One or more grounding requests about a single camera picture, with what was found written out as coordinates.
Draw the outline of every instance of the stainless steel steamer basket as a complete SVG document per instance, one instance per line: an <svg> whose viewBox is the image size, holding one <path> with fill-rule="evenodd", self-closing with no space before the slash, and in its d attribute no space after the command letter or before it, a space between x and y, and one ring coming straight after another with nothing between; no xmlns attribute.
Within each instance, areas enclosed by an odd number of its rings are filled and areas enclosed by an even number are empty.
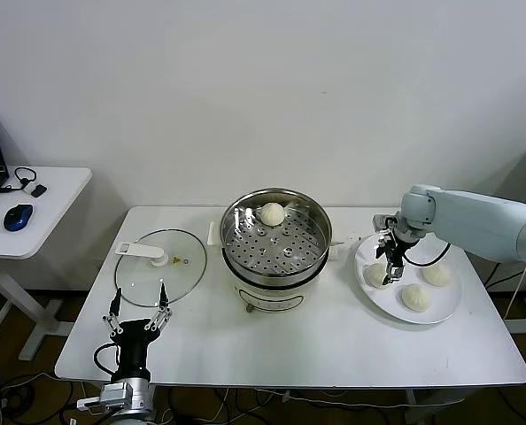
<svg viewBox="0 0 526 425"><path fill-rule="evenodd" d="M259 219L269 202L285 209L284 221L274 227ZM262 189L240 197L220 224L223 254L234 271L254 286L292 289L317 274L328 256L332 226L313 199L288 189Z"/></svg>

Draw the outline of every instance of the white wall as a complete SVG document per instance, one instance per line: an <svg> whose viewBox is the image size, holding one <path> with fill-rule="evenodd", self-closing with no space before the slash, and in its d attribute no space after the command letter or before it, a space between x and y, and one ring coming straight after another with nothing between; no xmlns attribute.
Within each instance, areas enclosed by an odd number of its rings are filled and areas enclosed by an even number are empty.
<svg viewBox="0 0 526 425"><path fill-rule="evenodd" d="M94 172L29 287L88 288L131 205L526 201L526 2L0 0L0 138Z"/></svg>

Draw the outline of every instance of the glass lid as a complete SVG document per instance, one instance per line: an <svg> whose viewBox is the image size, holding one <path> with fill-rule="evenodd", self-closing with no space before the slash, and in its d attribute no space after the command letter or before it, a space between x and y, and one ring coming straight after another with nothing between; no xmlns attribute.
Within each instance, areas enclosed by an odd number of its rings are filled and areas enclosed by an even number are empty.
<svg viewBox="0 0 526 425"><path fill-rule="evenodd" d="M206 270L206 250L200 240L175 228L149 233L135 243L120 243L116 253L121 258L115 286L129 303L143 307L159 305L162 283L171 304L184 298ZM160 259L153 258L159 253Z"/></svg>

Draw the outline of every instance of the lid handle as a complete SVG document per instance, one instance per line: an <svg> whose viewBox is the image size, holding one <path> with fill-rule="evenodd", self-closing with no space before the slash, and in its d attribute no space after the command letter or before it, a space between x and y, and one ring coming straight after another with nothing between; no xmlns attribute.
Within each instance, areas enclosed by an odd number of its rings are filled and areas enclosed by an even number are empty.
<svg viewBox="0 0 526 425"><path fill-rule="evenodd" d="M143 245L142 243L119 242L115 248L115 253L151 259L151 264L155 267L164 266L168 262L168 255L166 255L165 250L158 246Z"/></svg>

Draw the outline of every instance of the floor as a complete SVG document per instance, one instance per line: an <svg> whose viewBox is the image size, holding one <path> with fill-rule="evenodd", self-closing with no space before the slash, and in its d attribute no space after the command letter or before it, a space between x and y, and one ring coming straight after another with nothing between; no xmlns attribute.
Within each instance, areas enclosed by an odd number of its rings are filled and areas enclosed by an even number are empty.
<svg viewBox="0 0 526 425"><path fill-rule="evenodd" d="M50 297L36 296L36 298L45 304ZM70 296L63 307L61 308L58 318L62 321L74 321L81 306L84 302L84 296ZM500 298L494 300L498 310L504 312L507 308L507 299ZM0 308L4 300L0 296ZM526 317L526 308L522 302L517 302L512 309L510 318ZM51 373L54 364L58 358L60 350L65 342L64 338L47 337L43 342L35 359L30 362L23 362L18 360L18 354L22 344L27 339L33 323L25 317L15 307L12 308L4 323L0 327L0 380L2 383L7 382L13 377L19 375L36 374L42 371ZM526 360L526 335L514 336L523 357ZM83 398L82 386L79 382L72 385L72 395L70 394L71 385L66 382L55 382L46 377L36 379L31 382L32 387L30 392L27 389L22 389L20 396L26 399L32 397L32 404L30 408L23 414L17 409L18 398L10 398L10 405L15 407L17 417L15 423L49 423L59 424L57 416L44 420L49 414L56 412L62 405L67 402L75 402L79 398ZM86 385L87 394L89 396L96 395L97 389L91 385ZM225 390L220 390L222 397ZM378 405L392 405L398 403L406 403L406 395L401 390L357 390L347 391L345 393L324 394L320 391L303 390L299 394L294 394L302 398L310 399L327 399L331 401L339 401L345 403L372 403ZM175 387L171 390L167 388L159 388L155 396L155 404L159 410L157 420L160 421L161 414L165 411L170 403L175 413L175 421L177 424L189 423L203 423L201 421L194 421L193 418L212 419L218 411L221 403L217 399L214 390L205 388L183 388ZM242 410L252 409L258 405L256 399L257 394L254 390L240 390L236 393L231 390L227 397L227 405L230 410L229 415L234 418L239 414L236 407L236 400L239 402ZM259 403L265 404L267 402L267 395L259 394ZM305 424L350 424L350 423L364 423L370 425L404 424L403 408L396 409L361 409L359 411L345 411L334 408L319 408L322 405L316 406L305 401L291 400L288 403L282 403L281 398L273 396L267 405L258 408L255 413L263 418L261 419L245 415L234 421L237 425L250 425L255 423L276 424L290 424L290 423L305 423ZM93 424L99 416L90 416L88 413L79 413L75 411L67 411L66 418L74 417L78 420L80 425ZM168 420L171 413L167 413L164 420ZM214 422L225 424L227 421L226 409L223 409ZM12 424L13 421L9 419L4 420L5 424ZM465 402L451 406L444 411L436 414L430 420L426 421L427 425L452 425L458 423L477 423L479 425L493 424L526 424L526 385L512 388L501 389L485 389L481 390Z"/></svg>

